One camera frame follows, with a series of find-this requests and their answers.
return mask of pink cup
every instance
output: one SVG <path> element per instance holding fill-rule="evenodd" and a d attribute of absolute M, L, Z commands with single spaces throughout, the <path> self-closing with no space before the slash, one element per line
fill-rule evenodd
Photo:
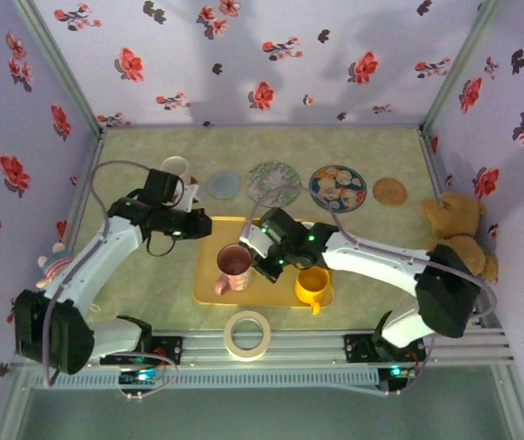
<path fill-rule="evenodd" d="M 217 267 L 222 272 L 215 283 L 215 293 L 242 291 L 252 280 L 252 256 L 240 245 L 228 245 L 217 254 Z"/>

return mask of white cup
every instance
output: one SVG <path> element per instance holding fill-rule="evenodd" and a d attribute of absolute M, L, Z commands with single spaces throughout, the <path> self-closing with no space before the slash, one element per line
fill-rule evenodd
<path fill-rule="evenodd" d="M 189 162 L 181 156 L 171 156 L 160 164 L 160 170 L 179 176 L 185 186 L 191 184 Z"/>

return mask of mug handle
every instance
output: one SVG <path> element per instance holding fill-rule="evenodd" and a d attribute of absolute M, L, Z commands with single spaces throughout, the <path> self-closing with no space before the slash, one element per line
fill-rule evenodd
<path fill-rule="evenodd" d="M 321 302 L 319 298 L 313 298 L 313 301 L 311 302 L 311 310 L 313 314 L 319 314 L 319 312 L 321 311 Z"/>
<path fill-rule="evenodd" d="M 227 293 L 227 291 L 230 290 L 229 287 L 229 278 L 227 278 L 227 275 L 222 273 L 217 281 L 215 282 L 215 293 L 217 293 L 219 296 Z"/>

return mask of black bracket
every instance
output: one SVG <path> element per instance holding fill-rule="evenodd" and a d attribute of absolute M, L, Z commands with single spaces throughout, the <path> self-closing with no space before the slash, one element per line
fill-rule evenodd
<path fill-rule="evenodd" d="M 422 339 L 411 342 L 405 348 L 387 350 L 386 355 L 382 350 L 377 349 L 371 334 L 363 335 L 344 335 L 345 360 L 348 364 L 354 363 L 415 363 L 415 357 L 419 362 L 425 360 L 427 353 Z"/>
<path fill-rule="evenodd" d="M 180 336 L 152 336 L 150 347 L 146 348 L 146 353 L 155 353 L 172 360 L 175 364 L 180 364 L 182 356 L 182 337 Z M 123 357 L 110 355 L 103 357 L 99 361 L 100 365 L 120 365 L 120 366 L 144 366 L 153 368 L 160 364 L 160 360 L 151 357 L 138 359 L 134 357 Z"/>

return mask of floral wallpaper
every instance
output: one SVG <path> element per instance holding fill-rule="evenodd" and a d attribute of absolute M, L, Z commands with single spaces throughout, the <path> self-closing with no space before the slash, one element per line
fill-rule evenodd
<path fill-rule="evenodd" d="M 31 3 L 100 125 L 211 127 L 418 124 L 480 1 Z"/>
<path fill-rule="evenodd" d="M 12 2 L 0 2 L 0 391 L 16 361 L 14 300 L 64 234 L 92 142 Z"/>
<path fill-rule="evenodd" d="M 437 2 L 430 5 L 431 11 Z M 497 315 L 524 383 L 524 1 L 505 2 L 432 126 L 447 187 L 482 200 L 495 252 Z"/>

